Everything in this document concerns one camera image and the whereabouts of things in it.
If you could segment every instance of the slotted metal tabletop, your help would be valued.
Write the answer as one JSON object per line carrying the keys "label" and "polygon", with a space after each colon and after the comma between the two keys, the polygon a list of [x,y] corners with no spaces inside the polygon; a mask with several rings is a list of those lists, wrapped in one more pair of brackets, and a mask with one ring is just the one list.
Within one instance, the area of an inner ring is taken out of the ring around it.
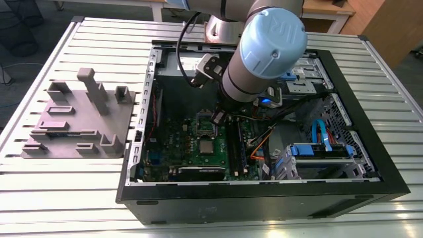
{"label": "slotted metal tabletop", "polygon": [[[278,222],[143,226],[115,203],[123,158],[21,157],[53,81],[97,71],[106,90],[142,92],[154,39],[178,40],[178,23],[86,18],[73,22],[0,135],[0,236],[38,237],[423,237],[423,113],[371,44],[357,36],[309,34],[309,47],[333,52],[412,194],[334,218]],[[197,26],[187,41],[205,41]],[[134,114],[141,107],[135,106]],[[130,129],[129,138],[135,130]]]}

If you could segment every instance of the ur logo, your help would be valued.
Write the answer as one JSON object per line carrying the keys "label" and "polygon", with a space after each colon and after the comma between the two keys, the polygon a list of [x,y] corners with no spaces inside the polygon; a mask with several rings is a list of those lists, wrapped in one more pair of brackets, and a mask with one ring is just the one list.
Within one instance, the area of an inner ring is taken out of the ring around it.
{"label": "ur logo", "polygon": [[271,33],[277,35],[283,35],[286,29],[286,23],[281,22],[274,16],[273,16],[273,24],[271,24]]}
{"label": "ur logo", "polygon": [[298,29],[298,26],[293,26],[291,24],[287,24],[286,21],[281,21],[275,17],[273,17],[270,33],[273,35],[281,36],[282,37],[281,40],[294,44],[297,29]]}

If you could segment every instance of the light blue joint cap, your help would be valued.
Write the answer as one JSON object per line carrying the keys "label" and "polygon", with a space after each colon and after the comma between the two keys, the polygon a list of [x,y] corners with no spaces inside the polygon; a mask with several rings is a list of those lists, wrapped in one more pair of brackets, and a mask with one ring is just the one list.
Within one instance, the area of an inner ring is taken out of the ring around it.
{"label": "light blue joint cap", "polygon": [[305,25],[283,8],[263,10],[249,23],[241,39],[241,56],[249,71],[275,79],[293,68],[307,47]]}
{"label": "light blue joint cap", "polygon": [[189,0],[166,0],[169,4],[177,5],[190,11]]}

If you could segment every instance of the open computer tower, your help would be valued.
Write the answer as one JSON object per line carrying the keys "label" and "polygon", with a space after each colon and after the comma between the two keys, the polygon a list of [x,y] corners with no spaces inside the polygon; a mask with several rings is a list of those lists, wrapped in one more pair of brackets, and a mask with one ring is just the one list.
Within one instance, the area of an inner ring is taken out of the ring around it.
{"label": "open computer tower", "polygon": [[[119,181],[117,202],[142,223],[337,217],[410,192],[330,51],[307,49],[271,108],[258,99],[217,126],[219,85],[190,87],[175,49],[154,42]],[[186,43],[189,76],[206,53],[229,62],[235,49]]]}

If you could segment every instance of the green circuit board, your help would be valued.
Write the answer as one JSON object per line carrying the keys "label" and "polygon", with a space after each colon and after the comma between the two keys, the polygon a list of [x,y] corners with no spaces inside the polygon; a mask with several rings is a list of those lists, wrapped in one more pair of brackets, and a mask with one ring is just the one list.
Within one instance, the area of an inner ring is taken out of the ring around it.
{"label": "green circuit board", "polygon": [[[243,176],[235,176],[230,172],[230,160],[227,152],[226,128],[210,122],[210,116],[205,118],[186,118],[163,120],[161,131],[162,149],[149,151],[147,167],[149,181],[173,181],[170,176],[173,168],[178,167],[221,167],[226,168],[226,180],[257,180],[258,169],[250,168]],[[241,124],[243,139],[253,137],[253,125],[250,121]]]}

